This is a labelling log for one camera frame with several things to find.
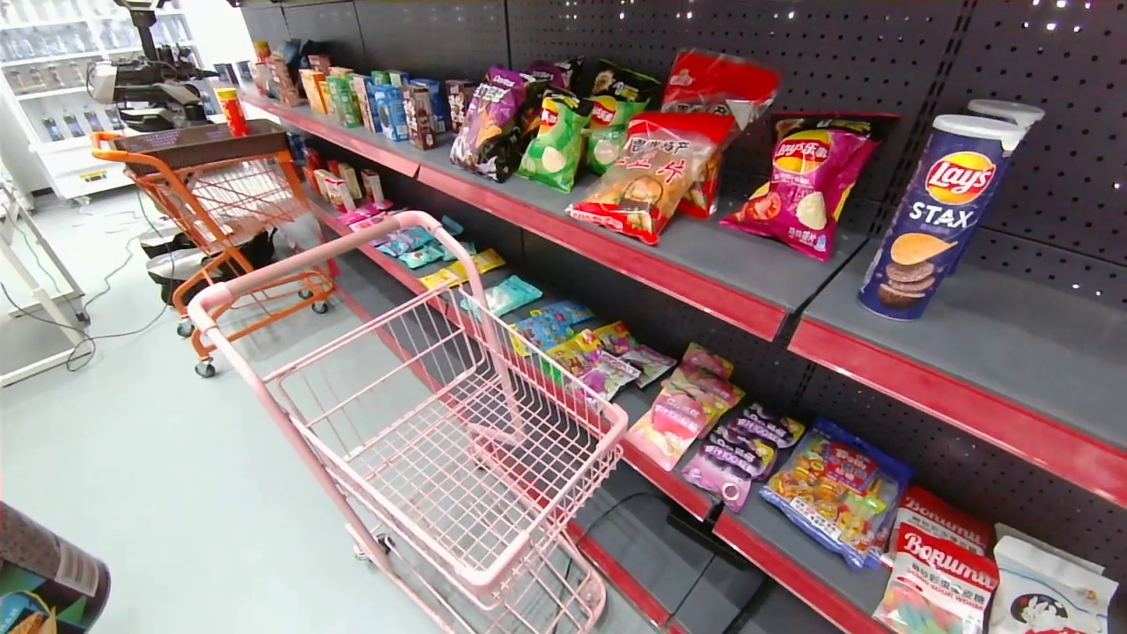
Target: purple chip bag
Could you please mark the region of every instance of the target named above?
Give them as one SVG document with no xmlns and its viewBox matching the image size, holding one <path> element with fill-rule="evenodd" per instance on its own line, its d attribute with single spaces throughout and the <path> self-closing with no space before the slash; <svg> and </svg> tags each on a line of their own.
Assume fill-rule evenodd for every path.
<svg viewBox="0 0 1127 634">
<path fill-rule="evenodd" d="M 746 408 L 733 425 L 742 432 L 762 438 L 779 449 L 793 447 L 806 431 L 802 423 L 767 412 L 758 403 Z"/>
</svg>

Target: lay's stax can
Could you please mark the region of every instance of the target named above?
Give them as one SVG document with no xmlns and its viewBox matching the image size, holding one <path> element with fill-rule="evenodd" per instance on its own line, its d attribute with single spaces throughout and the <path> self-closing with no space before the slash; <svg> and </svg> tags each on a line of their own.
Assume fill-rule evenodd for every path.
<svg viewBox="0 0 1127 634">
<path fill-rule="evenodd" d="M 1026 131 L 1013 123 L 940 115 L 858 293 L 889 320 L 919 320 L 997 189 Z"/>
</svg>

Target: lay's logo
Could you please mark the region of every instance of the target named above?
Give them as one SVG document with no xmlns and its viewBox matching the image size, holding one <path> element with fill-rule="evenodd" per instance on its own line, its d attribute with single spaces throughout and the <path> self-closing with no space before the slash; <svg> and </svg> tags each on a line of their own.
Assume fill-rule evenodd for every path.
<svg viewBox="0 0 1127 634">
<path fill-rule="evenodd" d="M 978 152 L 952 152 L 931 166 L 924 186 L 941 203 L 967 204 L 986 190 L 996 169 Z"/>
</svg>

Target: blue snack box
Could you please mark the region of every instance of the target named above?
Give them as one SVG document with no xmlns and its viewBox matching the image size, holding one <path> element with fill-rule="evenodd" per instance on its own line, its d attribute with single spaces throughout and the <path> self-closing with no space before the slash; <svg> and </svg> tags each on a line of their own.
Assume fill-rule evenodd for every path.
<svg viewBox="0 0 1127 634">
<path fill-rule="evenodd" d="M 923 314 L 997 190 L 1026 131 L 1009 122 L 940 115 L 858 293 L 889 320 Z"/>
<path fill-rule="evenodd" d="M 392 141 L 406 141 L 407 111 L 403 110 L 402 90 L 394 86 L 372 86 L 376 111 L 380 115 L 380 131 Z"/>
<path fill-rule="evenodd" d="M 450 108 L 446 102 L 446 92 L 442 89 L 442 82 L 433 79 L 412 79 L 411 83 L 421 86 L 431 92 L 431 109 L 434 111 L 431 127 L 435 132 L 450 130 Z"/>
</svg>

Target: orange shopping cart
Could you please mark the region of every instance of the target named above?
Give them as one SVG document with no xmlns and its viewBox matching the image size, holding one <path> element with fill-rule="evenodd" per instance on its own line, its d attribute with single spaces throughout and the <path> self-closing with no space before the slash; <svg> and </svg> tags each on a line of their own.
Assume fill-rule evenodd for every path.
<svg viewBox="0 0 1127 634">
<path fill-rule="evenodd" d="M 285 130 L 269 120 L 248 122 L 250 133 L 234 136 L 225 125 L 202 125 L 136 136 L 117 132 L 90 135 L 96 158 L 124 162 L 126 173 L 167 214 L 207 258 L 203 267 L 172 293 L 180 313 L 177 333 L 190 338 L 198 363 L 196 374 L 213 377 L 206 343 L 187 320 L 185 295 L 199 284 L 245 275 L 254 266 L 239 245 L 263 231 L 281 227 L 310 209 L 293 164 Z M 221 305 L 212 316 L 232 307 L 255 305 L 263 311 L 229 340 L 246 337 L 304 306 L 328 310 L 334 284 L 320 268 L 298 270 L 250 288 Z M 276 300 L 296 295 L 277 307 Z M 249 301 L 239 303 L 243 297 Z"/>
</svg>

